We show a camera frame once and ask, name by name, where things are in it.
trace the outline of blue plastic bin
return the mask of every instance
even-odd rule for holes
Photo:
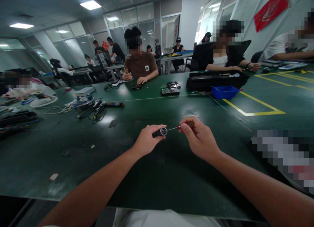
[[[238,92],[240,92],[237,88],[228,85],[228,86],[219,86],[215,87],[212,86],[213,95],[217,99],[231,99],[233,98]]]

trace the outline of white top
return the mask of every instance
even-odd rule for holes
[[[172,210],[135,211],[117,208],[115,212],[113,227],[221,227],[211,217],[180,215]]]
[[[264,50],[258,61],[261,62],[276,54],[285,53],[287,47],[304,48],[302,49],[303,52],[311,51],[314,50],[314,39],[300,39],[295,35],[283,33],[273,39],[273,41]]]
[[[69,74],[70,76],[73,76],[73,72],[72,71],[69,71],[69,70],[66,70],[64,68],[58,68],[58,72],[61,73],[61,72],[64,72],[64,73],[67,73]]]
[[[214,58],[213,65],[224,67],[226,66],[227,62],[228,62],[228,55],[225,55],[222,57]]]
[[[91,64],[91,65],[93,65],[94,67],[96,67],[96,63],[95,63],[95,61],[94,61],[94,60],[91,60],[91,63],[90,63],[90,62],[88,62],[88,61],[86,61],[86,64],[87,64],[87,65]]]

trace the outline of ceiling light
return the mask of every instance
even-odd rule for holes
[[[217,7],[217,6],[219,6],[220,4],[221,4],[221,3],[213,4],[213,5],[211,5],[209,8]]]
[[[116,17],[116,16],[113,16],[113,17],[111,17],[111,18],[107,18],[109,21],[116,21],[116,20],[119,20],[119,18],[118,17]]]
[[[67,33],[68,31],[64,31],[64,30],[59,30],[59,31],[56,31],[58,33]]]
[[[34,25],[30,25],[30,24],[20,24],[20,23],[17,23],[17,24],[13,24],[11,25],[10,27],[16,27],[16,28],[24,28],[24,29],[28,29],[30,27],[33,27]]]
[[[84,8],[89,9],[89,10],[101,8],[101,5],[98,4],[94,0],[91,0],[91,1],[88,1],[88,2],[84,2],[84,3],[80,4],[80,5],[83,6]]]

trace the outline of red banner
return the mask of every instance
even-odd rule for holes
[[[286,8],[288,8],[288,0],[269,0],[254,16],[256,32],[263,29]]]
[[[108,45],[105,41],[103,41],[102,47],[103,47],[104,49],[106,49],[106,50],[109,49],[109,45]]]

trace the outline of black shirt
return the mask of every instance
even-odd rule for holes
[[[105,52],[106,50],[103,48],[103,47],[96,47],[95,48],[95,55],[97,55],[97,50],[100,50],[100,51],[102,51],[102,52]]]
[[[177,45],[175,45],[172,49],[174,50],[173,52],[176,53],[176,52],[181,52],[182,51],[182,47],[183,45],[180,45],[179,46],[179,49],[177,49]]]
[[[121,60],[125,59],[124,53],[122,52],[118,43],[114,43],[112,46],[112,52],[115,53],[118,57],[120,56]]]
[[[226,67],[238,66],[242,60],[245,58],[239,53],[239,51],[234,46],[229,46],[226,50],[228,61]],[[206,49],[199,61],[200,70],[206,69],[208,64],[213,64],[214,62],[214,48],[210,47]]]

